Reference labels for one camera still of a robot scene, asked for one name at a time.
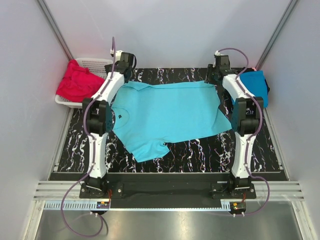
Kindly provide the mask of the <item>light cyan t shirt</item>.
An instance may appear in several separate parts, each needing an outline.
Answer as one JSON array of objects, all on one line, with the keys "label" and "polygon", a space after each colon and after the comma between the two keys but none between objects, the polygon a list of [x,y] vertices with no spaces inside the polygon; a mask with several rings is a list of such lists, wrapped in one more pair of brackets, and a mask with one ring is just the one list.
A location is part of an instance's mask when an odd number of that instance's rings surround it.
[{"label": "light cyan t shirt", "polygon": [[138,163],[162,158],[167,143],[229,131],[216,88],[204,81],[150,85],[130,81],[117,92],[113,132]]}]

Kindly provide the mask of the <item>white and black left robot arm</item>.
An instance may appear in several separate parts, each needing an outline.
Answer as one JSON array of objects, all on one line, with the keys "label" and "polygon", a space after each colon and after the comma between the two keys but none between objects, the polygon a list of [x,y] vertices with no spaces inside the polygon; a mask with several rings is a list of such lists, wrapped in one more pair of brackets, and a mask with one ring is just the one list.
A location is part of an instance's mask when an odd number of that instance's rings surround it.
[{"label": "white and black left robot arm", "polygon": [[118,90],[132,78],[137,59],[132,53],[111,51],[113,63],[105,65],[106,79],[90,98],[82,101],[83,128],[89,142],[89,166],[83,187],[97,198],[108,193],[106,141],[113,129],[111,102]]}]

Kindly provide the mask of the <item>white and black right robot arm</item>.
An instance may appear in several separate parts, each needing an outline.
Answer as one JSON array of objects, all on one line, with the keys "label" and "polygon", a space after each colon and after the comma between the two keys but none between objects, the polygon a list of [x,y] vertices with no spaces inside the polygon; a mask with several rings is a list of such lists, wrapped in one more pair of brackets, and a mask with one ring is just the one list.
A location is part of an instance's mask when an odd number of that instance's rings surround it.
[{"label": "white and black right robot arm", "polygon": [[226,191],[236,199],[251,188],[251,156],[263,123],[264,100],[242,83],[240,75],[231,68],[228,55],[216,51],[214,58],[215,63],[207,67],[205,82],[220,83],[234,100],[231,127],[235,134],[235,157]]}]

